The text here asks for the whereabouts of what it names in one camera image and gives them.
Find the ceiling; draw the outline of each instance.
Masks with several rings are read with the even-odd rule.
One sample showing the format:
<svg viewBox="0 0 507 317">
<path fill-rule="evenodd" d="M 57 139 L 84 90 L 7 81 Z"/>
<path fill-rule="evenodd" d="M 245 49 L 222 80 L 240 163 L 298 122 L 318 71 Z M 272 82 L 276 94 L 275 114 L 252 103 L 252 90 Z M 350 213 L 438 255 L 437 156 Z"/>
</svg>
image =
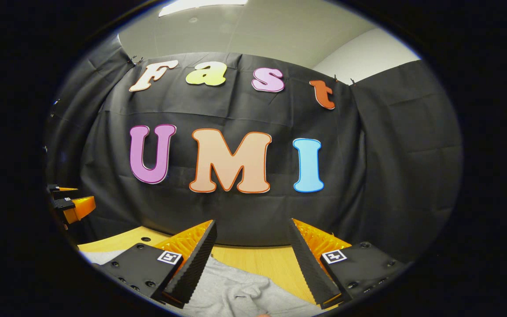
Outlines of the ceiling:
<svg viewBox="0 0 507 317">
<path fill-rule="evenodd" d="M 119 32 L 135 60 L 186 52 L 237 52 L 313 68 L 346 42 L 377 28 L 325 0 L 249 0 L 158 17 L 149 10 Z"/>
</svg>

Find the blue letter i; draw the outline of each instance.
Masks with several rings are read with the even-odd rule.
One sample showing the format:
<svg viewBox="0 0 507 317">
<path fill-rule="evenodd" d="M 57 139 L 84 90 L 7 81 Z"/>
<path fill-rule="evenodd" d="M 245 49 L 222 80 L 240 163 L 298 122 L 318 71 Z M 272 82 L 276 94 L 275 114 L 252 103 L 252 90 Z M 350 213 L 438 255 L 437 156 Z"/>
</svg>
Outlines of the blue letter i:
<svg viewBox="0 0 507 317">
<path fill-rule="evenodd" d="M 317 192 L 324 188 L 318 175 L 318 150 L 322 144 L 314 139 L 295 139 L 292 146 L 298 150 L 298 182 L 294 184 L 297 192 Z"/>
</svg>

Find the purple letter u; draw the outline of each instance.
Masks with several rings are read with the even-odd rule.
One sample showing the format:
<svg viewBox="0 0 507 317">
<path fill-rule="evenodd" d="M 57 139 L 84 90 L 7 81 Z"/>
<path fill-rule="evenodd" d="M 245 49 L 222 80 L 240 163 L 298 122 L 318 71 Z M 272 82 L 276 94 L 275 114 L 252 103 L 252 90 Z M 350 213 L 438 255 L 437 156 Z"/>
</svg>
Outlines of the purple letter u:
<svg viewBox="0 0 507 317">
<path fill-rule="evenodd" d="M 137 125 L 130 129 L 130 168 L 137 179 L 144 183 L 157 184 L 167 175 L 167 163 L 169 161 L 169 141 L 175 134 L 174 125 L 158 125 L 154 132 L 158 136 L 158 152 L 154 169 L 144 166 L 143 151 L 144 139 L 150 132 L 145 125 Z"/>
</svg>

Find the gray cloth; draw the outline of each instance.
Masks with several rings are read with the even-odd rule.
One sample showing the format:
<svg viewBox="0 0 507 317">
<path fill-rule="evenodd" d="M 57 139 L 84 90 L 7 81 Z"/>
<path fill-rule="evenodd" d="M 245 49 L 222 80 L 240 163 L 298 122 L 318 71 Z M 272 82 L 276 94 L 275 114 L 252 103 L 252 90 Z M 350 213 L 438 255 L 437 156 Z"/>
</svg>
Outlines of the gray cloth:
<svg viewBox="0 0 507 317">
<path fill-rule="evenodd" d="M 103 264 L 123 251 L 82 252 L 91 263 Z M 179 315 L 200 317 L 311 317 L 323 313 L 312 305 L 278 287 L 269 277 L 225 265 L 209 257 L 203 275 L 183 309 L 161 305 Z"/>
</svg>

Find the letter m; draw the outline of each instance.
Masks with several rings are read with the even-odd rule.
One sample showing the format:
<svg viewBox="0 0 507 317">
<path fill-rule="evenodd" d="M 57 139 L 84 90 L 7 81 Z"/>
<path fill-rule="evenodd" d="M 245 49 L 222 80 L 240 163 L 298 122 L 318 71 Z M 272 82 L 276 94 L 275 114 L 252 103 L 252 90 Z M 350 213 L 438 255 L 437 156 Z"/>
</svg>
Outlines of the letter m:
<svg viewBox="0 0 507 317">
<path fill-rule="evenodd" d="M 242 181 L 237 189 L 243 193 L 263 193 L 270 185 L 265 179 L 265 155 L 271 143 L 271 135 L 250 132 L 244 136 L 234 154 L 222 133 L 217 129 L 198 129 L 193 132 L 197 141 L 197 169 L 195 180 L 189 184 L 194 192 L 213 192 L 217 184 L 211 181 L 211 168 L 220 184 L 229 191 L 242 171 Z"/>
</svg>

